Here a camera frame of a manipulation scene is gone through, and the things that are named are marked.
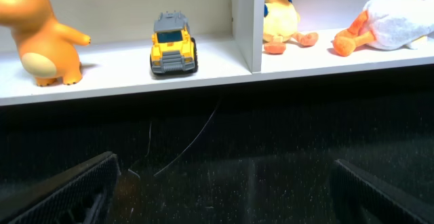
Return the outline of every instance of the toy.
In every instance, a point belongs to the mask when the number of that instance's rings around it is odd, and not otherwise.
[[[11,29],[22,66],[38,86],[76,84],[82,78],[73,44],[89,45],[90,37],[60,24],[50,0],[0,0],[0,25]]]
[[[417,49],[428,43],[434,31],[434,1],[371,0],[350,28],[333,41],[334,50],[349,56],[362,45],[379,50],[396,50],[403,46]]]
[[[197,72],[196,41],[190,36],[188,19],[180,12],[161,13],[154,23],[151,70],[155,75]]]
[[[282,54],[286,50],[285,41],[294,38],[303,46],[313,46],[318,41],[317,33],[303,35],[298,32],[300,15],[292,0],[265,0],[264,44],[265,52]]]

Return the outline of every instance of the gray truck roof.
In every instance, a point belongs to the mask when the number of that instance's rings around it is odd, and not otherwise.
[[[154,23],[154,32],[179,31],[188,26],[189,20],[181,12],[161,13]]]

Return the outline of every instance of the plush toy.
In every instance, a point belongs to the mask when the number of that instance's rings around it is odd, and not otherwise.
[[[81,80],[74,44],[89,45],[90,37],[60,24],[50,0],[0,0],[0,25],[11,29],[22,66],[38,86],[59,77],[66,85]]]
[[[282,54],[286,50],[285,41],[291,38],[303,46],[313,46],[318,41],[317,33],[303,35],[298,32],[300,15],[292,0],[265,0],[264,44],[265,52]]]
[[[432,0],[371,0],[350,28],[333,41],[334,50],[349,56],[361,45],[379,50],[420,48],[434,31]]]

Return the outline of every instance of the white plush body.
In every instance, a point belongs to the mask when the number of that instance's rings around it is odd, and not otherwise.
[[[371,0],[363,10],[368,21],[362,34],[372,31],[376,41],[368,45],[396,50],[434,31],[434,5],[424,0]]]

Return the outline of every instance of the yellow toy truck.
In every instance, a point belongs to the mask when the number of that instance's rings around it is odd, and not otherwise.
[[[190,36],[189,21],[184,14],[161,13],[154,23],[152,42],[151,71],[155,75],[197,71],[196,41]]]

